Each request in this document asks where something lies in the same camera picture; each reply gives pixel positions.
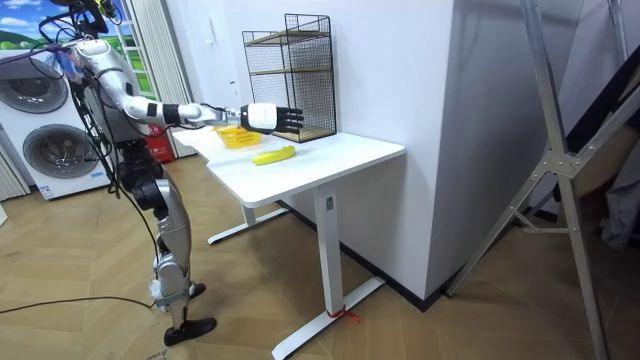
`washing machine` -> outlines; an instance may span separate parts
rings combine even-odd
[[[25,53],[1,50],[0,58]],[[49,53],[2,65],[0,123],[46,199],[109,183]]]

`wire shelf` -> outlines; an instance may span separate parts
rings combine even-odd
[[[285,31],[244,31],[254,102],[303,111],[300,134],[274,135],[305,142],[334,135],[336,127],[331,23],[328,16],[286,14]]]
[[[270,35],[250,40],[244,46],[281,46],[295,44],[301,41],[313,40],[319,37],[328,37],[329,32],[324,31],[280,31]]]

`yellow object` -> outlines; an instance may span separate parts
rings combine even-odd
[[[213,128],[222,142],[231,149],[237,149],[260,142],[260,134],[248,131],[239,126],[225,126]]]
[[[251,160],[256,165],[267,165],[274,163],[276,161],[288,159],[296,153],[296,148],[293,146],[285,146],[278,151],[271,151],[268,153],[263,153],[260,155],[256,155]]]

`yellow banana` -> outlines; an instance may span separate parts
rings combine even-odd
[[[251,160],[256,165],[267,165],[276,161],[288,159],[296,153],[296,148],[293,146],[285,146],[278,151],[271,151],[256,155]]]

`washing machine door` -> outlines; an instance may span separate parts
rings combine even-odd
[[[67,101],[67,84],[51,66],[38,59],[22,59],[2,65],[0,101],[32,114],[59,109]]]
[[[45,125],[32,131],[22,151],[31,167],[57,179],[83,176],[98,164],[87,134],[69,125]]]

